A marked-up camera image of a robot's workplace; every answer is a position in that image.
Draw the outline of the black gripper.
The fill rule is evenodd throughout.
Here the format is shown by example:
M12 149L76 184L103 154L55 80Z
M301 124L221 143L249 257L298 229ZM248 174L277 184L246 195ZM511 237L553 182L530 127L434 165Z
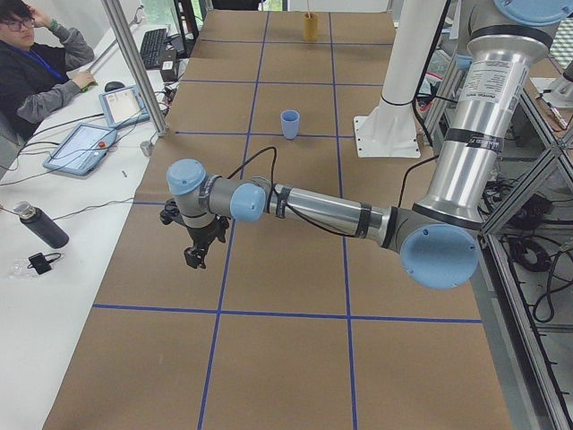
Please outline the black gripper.
M193 269L205 269L205 257L210 245L215 239L224 244L227 241L226 233L228 228L228 217L221 215L216 215L215 218L204 227L187 227L188 234L192 239L192 246L184 249L186 264Z

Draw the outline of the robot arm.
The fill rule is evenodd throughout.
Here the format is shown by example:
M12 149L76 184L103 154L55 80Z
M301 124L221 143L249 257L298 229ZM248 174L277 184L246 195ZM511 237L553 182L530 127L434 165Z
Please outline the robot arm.
M462 4L458 47L471 63L429 189L411 208L377 208L262 177L237 181L181 159L167 170L171 198L160 220L187 229L192 246L184 258L192 268L204 266L210 245L225 240L231 220L254 222L268 213L370 239L399 254L408 276L428 288L465 283L478 264L477 205L527 76L548 56L559 23L571 12L569 1Z

